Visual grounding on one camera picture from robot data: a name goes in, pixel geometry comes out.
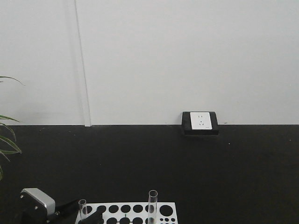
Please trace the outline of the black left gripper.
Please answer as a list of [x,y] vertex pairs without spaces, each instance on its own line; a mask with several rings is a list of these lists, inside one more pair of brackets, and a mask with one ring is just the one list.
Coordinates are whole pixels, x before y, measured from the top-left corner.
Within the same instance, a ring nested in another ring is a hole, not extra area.
[[[48,214],[42,206],[27,207],[22,210],[22,224],[52,224],[59,216],[69,216],[79,210],[79,199],[56,207],[56,212]],[[103,224],[103,210],[96,210],[89,217],[81,221],[82,224]]]

